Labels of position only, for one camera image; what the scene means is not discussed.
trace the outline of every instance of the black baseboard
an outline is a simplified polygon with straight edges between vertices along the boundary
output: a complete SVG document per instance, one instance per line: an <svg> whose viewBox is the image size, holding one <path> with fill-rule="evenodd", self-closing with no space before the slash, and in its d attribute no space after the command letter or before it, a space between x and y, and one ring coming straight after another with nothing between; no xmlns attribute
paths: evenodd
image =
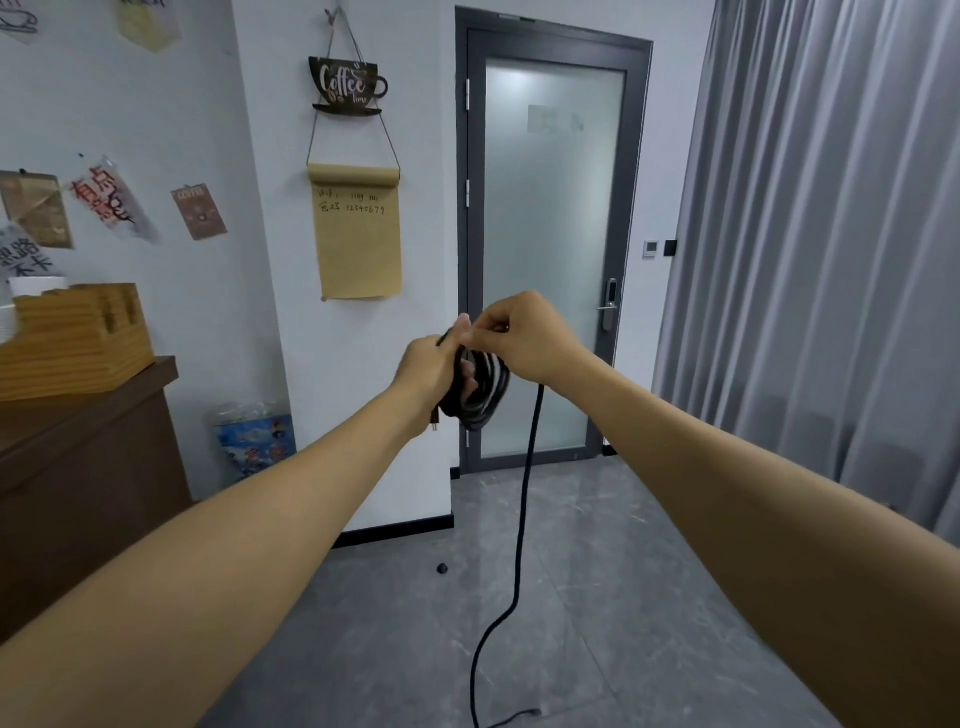
<svg viewBox="0 0 960 728"><path fill-rule="evenodd" d="M414 536L418 533L443 531L445 528L453 528L452 513L449 516L437 516L432 519L391 523L390 525L379 525L375 528L359 528L355 531L346 531L340 534L340 537L334 543L333 547L359 546L360 544L370 544L374 541L386 541L387 539L399 539L403 536Z"/></svg>

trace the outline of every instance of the coffee sign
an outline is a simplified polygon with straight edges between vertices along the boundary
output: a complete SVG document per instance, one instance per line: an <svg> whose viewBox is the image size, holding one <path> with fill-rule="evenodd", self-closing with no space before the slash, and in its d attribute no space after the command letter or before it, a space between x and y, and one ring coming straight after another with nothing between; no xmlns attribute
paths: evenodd
<svg viewBox="0 0 960 728"><path fill-rule="evenodd" d="M373 99L387 95L387 80L377 75L376 63L338 61L311 57L310 75L317 90L326 100L326 105L315 104L314 108L346 116L370 116L380 109L368 109ZM376 91L383 83L383 90Z"/></svg>

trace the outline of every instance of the gray tile floor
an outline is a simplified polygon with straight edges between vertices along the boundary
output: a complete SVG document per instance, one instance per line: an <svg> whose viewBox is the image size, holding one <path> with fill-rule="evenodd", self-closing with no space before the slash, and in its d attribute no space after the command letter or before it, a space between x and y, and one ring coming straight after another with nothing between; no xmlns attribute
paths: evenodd
<svg viewBox="0 0 960 728"><path fill-rule="evenodd" d="M453 530L332 552L202 726L470 726L521 476L455 481ZM482 724L539 707L512 726L837 725L619 458L535 468L527 522L519 608L480 661Z"/></svg>

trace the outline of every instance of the door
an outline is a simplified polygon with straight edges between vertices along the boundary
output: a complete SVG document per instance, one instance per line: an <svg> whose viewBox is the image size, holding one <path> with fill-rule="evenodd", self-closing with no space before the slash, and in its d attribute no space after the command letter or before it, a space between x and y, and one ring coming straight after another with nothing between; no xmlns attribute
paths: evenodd
<svg viewBox="0 0 960 728"><path fill-rule="evenodd" d="M464 103L461 305L535 289L612 363L636 188L650 44L460 11ZM462 433L465 472L518 467L536 385L518 377L487 426ZM600 454L597 428L547 391L535 463Z"/></svg>

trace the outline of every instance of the curtain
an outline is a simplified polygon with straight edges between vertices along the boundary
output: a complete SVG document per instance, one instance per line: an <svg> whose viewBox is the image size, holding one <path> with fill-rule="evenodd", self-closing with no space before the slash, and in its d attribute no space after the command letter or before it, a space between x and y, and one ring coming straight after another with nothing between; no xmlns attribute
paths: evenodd
<svg viewBox="0 0 960 728"><path fill-rule="evenodd" d="M719 0L654 390L960 544L960 2Z"/></svg>

